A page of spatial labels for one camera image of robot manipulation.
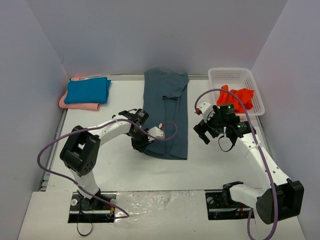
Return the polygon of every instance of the pink folded cloth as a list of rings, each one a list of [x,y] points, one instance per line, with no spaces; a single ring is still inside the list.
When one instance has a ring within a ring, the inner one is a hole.
[[[74,77],[72,81],[81,81],[80,77]],[[68,91],[61,97],[59,101],[59,107],[62,109],[83,109],[83,110],[92,110],[99,111],[101,104],[100,103],[72,103],[65,104],[65,99],[67,97]]]

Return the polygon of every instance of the white laundry basket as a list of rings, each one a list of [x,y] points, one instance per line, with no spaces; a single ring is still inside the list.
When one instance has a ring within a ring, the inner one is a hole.
[[[265,113],[256,81],[252,72],[246,68],[239,67],[218,67],[208,71],[210,86],[212,89],[221,89],[223,85],[228,85],[229,90],[250,89],[254,90],[252,98],[253,108],[248,110],[249,116],[261,116]],[[216,104],[220,96],[219,91],[212,92],[213,104]]]

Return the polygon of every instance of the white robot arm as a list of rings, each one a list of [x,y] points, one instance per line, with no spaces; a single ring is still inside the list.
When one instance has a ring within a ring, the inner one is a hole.
[[[266,167],[258,150],[258,146],[260,146],[275,184],[278,200],[278,220],[280,221],[300,214],[304,194],[303,185],[299,181],[293,182],[277,166],[266,149],[261,145],[256,132],[253,134],[255,134],[258,140],[258,144],[255,144],[249,123],[247,121],[240,121],[240,117],[235,114],[233,104],[224,104],[217,107],[202,101],[198,104],[195,113],[202,115],[203,119],[193,129],[205,144],[210,142],[205,135],[206,132],[213,138],[223,134],[222,137],[229,138],[232,143],[229,150],[233,147],[238,148],[250,162],[260,179],[262,190],[248,187],[240,181],[225,184],[222,194],[227,205],[232,206],[236,202],[245,204],[256,209],[264,223],[273,223],[273,194]]]
[[[149,115],[143,109],[134,109],[134,111],[134,113],[131,113],[131,111],[119,112],[118,115],[112,117],[112,120],[94,127],[106,125],[108,122],[117,121],[117,119],[127,119],[142,126]],[[72,132],[80,129],[83,128],[76,126]],[[156,126],[151,129],[145,129],[145,131],[157,139],[165,138],[164,132]],[[130,122],[118,121],[99,130],[91,130],[70,136],[60,153],[60,159],[70,169],[77,183],[92,195],[100,194],[100,189],[93,173],[98,150],[106,142],[122,134],[129,135],[133,148],[140,152],[154,141],[153,138],[146,136]],[[92,198],[81,189],[78,189],[78,192],[88,200]]]

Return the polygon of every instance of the orange fabric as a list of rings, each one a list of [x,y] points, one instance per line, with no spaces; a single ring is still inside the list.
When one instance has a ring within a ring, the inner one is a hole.
[[[229,90],[228,85],[222,86],[222,89]],[[231,90],[233,94],[235,94],[240,100],[243,102],[245,109],[250,110],[253,108],[253,104],[251,99],[253,98],[255,91],[247,88],[242,88],[240,90]],[[235,99],[231,94],[221,91],[218,102],[216,103],[218,106],[222,104],[233,104],[234,110],[236,114],[244,114],[245,111],[243,107],[239,104],[238,100]]]

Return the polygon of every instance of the gray wall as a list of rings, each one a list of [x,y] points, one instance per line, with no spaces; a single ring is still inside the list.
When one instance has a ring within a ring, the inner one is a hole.
[[[289,0],[252,69],[273,155],[305,187],[308,240],[320,236],[320,1]]]
[[[66,76],[25,0],[0,1],[0,34],[0,238],[15,240],[40,185],[36,157],[54,139]]]
[[[27,0],[70,77],[251,69],[287,0]]]

